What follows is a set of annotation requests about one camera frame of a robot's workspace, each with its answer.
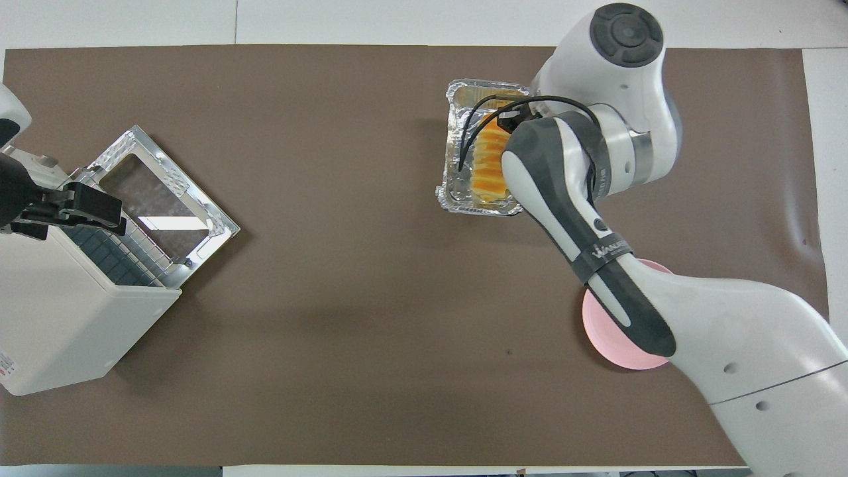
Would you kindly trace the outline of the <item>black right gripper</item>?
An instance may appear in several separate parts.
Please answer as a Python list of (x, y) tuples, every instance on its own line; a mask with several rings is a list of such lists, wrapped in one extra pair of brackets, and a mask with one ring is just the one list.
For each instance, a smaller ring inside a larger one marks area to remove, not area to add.
[(497, 126), (506, 133), (514, 133), (522, 122), (533, 120), (533, 118), (534, 112), (532, 109), (513, 108), (498, 115)]

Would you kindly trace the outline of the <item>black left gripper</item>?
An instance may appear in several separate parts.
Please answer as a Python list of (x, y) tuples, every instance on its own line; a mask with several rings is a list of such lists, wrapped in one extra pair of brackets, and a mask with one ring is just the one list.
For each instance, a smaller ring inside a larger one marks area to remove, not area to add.
[[(83, 217), (97, 223), (120, 223), (122, 201), (97, 188), (70, 182), (64, 185), (68, 198), (64, 200), (64, 212)], [(48, 228), (63, 227), (67, 221), (60, 217), (58, 200), (66, 194), (57, 188), (38, 185), (27, 169), (8, 155), (1, 159), (1, 231), (3, 235), (24, 235), (34, 239), (45, 239)], [(125, 224), (117, 227), (76, 225), (66, 227), (69, 236), (82, 233), (106, 233), (125, 236)]]

